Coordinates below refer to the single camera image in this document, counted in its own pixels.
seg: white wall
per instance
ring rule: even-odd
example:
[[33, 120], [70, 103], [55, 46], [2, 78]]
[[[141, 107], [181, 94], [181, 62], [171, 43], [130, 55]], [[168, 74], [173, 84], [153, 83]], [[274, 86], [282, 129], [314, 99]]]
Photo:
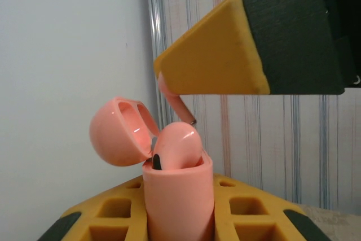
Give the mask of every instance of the white wall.
[[0, 0], [0, 240], [36, 240], [69, 207], [141, 175], [91, 147], [113, 96], [156, 116], [147, 0]]

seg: striped curtain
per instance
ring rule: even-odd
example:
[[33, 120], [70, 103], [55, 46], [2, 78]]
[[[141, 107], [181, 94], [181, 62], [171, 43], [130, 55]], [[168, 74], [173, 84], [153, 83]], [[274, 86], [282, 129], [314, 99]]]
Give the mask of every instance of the striped curtain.
[[[150, 0], [155, 56], [220, 1]], [[183, 99], [216, 173], [295, 203], [361, 214], [361, 90]], [[178, 120], [161, 96], [159, 113], [163, 125]]]

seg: pink earbud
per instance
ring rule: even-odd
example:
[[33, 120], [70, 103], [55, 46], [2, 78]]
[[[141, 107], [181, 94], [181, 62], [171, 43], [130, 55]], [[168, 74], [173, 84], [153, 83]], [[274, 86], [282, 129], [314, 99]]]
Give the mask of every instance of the pink earbud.
[[179, 97], [179, 95], [176, 95], [172, 93], [163, 78], [162, 73], [158, 76], [158, 86], [160, 91], [164, 94], [166, 100], [170, 104], [170, 106], [173, 108], [174, 112], [178, 115], [178, 117], [191, 125], [195, 125], [197, 123], [196, 119], [194, 118], [193, 114], [189, 111], [187, 106], [184, 104], [182, 99]]
[[173, 122], [159, 134], [153, 150], [153, 169], [172, 170], [196, 166], [202, 155], [202, 140], [185, 122]]

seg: earbud case lid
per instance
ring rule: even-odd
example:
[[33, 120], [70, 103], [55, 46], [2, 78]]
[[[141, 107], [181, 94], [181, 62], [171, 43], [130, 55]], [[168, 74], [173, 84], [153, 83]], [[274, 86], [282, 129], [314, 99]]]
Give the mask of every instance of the earbud case lid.
[[96, 153], [114, 166], [130, 166], [152, 157], [152, 139], [159, 129], [149, 110], [136, 100], [115, 97], [90, 123]]

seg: black foam corner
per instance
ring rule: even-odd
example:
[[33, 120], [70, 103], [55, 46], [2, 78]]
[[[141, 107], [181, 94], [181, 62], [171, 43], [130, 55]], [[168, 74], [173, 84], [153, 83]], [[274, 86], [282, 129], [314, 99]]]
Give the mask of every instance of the black foam corner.
[[243, 4], [271, 94], [345, 91], [342, 69], [348, 66], [340, 65], [339, 58], [347, 58], [349, 50], [347, 41], [339, 40], [337, 14], [329, 18], [325, 0], [243, 0]]
[[81, 212], [74, 212], [58, 219], [38, 241], [61, 241], [80, 216]]
[[309, 217], [293, 210], [283, 212], [307, 241], [331, 241]]
[[361, 51], [358, 46], [361, 40], [355, 35], [361, 32], [359, 20], [355, 19], [355, 8], [357, 9], [359, 0], [324, 1], [344, 82], [347, 86], [354, 86], [361, 64]]

